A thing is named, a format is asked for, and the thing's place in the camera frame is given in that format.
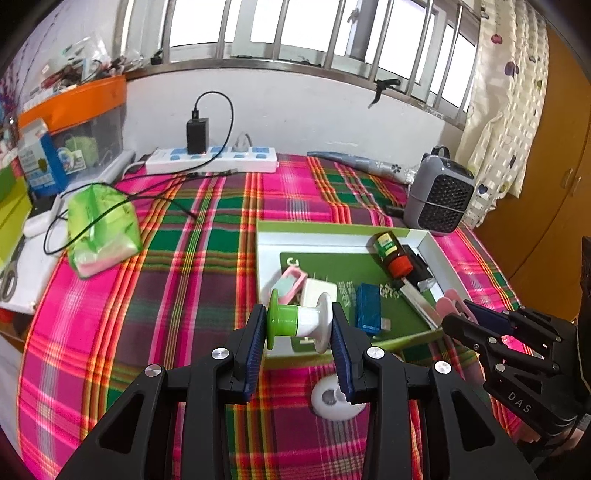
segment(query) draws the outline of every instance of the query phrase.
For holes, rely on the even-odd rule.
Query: power adapter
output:
[[[209,118],[199,118],[199,110],[194,109],[191,120],[187,122],[187,153],[203,154],[208,148]]]

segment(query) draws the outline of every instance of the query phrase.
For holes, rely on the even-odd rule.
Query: white tray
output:
[[[256,230],[256,275],[259,302],[267,305],[271,288],[281,277],[282,252],[375,253],[372,237],[383,231],[393,231],[404,245],[420,253],[429,266],[437,284],[431,289],[435,301],[443,292],[453,288],[461,298],[470,300],[449,260],[428,231],[383,226],[335,225],[333,223],[276,222],[259,220]],[[431,342],[442,335],[441,329],[416,335],[383,340],[374,345],[388,351],[400,351],[412,345]],[[288,365],[315,365],[330,361],[325,354],[294,352],[288,337],[275,338],[273,350],[265,349],[266,365],[271,368]]]

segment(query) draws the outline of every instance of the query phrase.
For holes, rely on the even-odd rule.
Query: orange storage box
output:
[[[47,124],[69,188],[88,183],[123,152],[123,108],[127,87],[123,76],[81,85],[24,112],[22,129],[41,118]]]
[[[19,128],[43,118],[51,134],[81,125],[127,100],[125,77],[118,76],[81,85],[27,110],[18,118]]]

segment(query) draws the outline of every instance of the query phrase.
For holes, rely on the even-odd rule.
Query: wooden cabinet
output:
[[[519,199],[507,195],[476,234],[511,278],[540,243],[579,168],[589,126],[591,85],[571,51],[548,29],[550,64],[540,126]]]
[[[522,194],[499,201],[476,234],[525,306],[572,320],[582,237],[591,236],[591,84],[548,30],[550,65]]]
[[[581,302],[583,236],[591,236],[591,136],[558,215],[511,278],[523,305],[574,319]]]

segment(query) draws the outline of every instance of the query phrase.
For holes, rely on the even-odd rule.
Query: plaid bedsheet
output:
[[[137,192],[157,181],[138,179],[125,188]],[[296,156],[281,157],[275,174],[193,180],[167,195],[198,221],[162,200],[135,202],[146,248],[86,281],[62,257],[39,306],[23,359],[18,425],[24,461],[40,480],[56,477],[143,367],[187,365],[244,325],[257,301],[257,219],[392,226],[381,206],[405,201],[400,186]],[[499,310],[517,306],[472,233],[458,229],[437,241],[474,301]],[[467,380],[482,382],[475,355],[449,338],[405,357],[424,365],[445,359]],[[329,422],[310,410],[311,389],[332,372],[332,366],[263,371],[254,399],[227,409],[235,479],[360,478],[368,412]],[[518,420],[494,400],[491,407],[512,433]],[[419,425],[416,408],[411,419]],[[177,431],[181,424],[182,411]],[[421,479],[417,433],[413,460]],[[179,438],[174,457],[179,475]]]

